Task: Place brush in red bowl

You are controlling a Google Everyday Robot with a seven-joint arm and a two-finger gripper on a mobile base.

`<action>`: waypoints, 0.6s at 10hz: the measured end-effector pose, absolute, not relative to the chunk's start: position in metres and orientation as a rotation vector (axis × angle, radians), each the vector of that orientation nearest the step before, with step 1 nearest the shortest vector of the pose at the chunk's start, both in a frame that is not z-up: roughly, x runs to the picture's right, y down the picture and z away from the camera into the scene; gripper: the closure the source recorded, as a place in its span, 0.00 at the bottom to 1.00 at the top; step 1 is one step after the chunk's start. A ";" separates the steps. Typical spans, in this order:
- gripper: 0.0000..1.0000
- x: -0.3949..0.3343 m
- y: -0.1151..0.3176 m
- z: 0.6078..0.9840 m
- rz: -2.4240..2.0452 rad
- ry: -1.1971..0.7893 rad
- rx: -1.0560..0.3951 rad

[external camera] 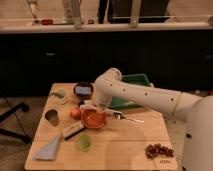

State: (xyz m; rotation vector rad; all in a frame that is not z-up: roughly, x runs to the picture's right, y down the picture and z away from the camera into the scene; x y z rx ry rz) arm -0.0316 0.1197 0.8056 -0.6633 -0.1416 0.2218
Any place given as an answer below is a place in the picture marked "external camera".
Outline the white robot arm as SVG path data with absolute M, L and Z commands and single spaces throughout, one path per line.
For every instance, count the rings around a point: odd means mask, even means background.
M 110 68 L 94 82 L 96 104 L 107 108 L 113 97 L 134 102 L 186 122 L 183 171 L 213 171 L 213 95 L 161 89 L 122 81 L 122 73 Z

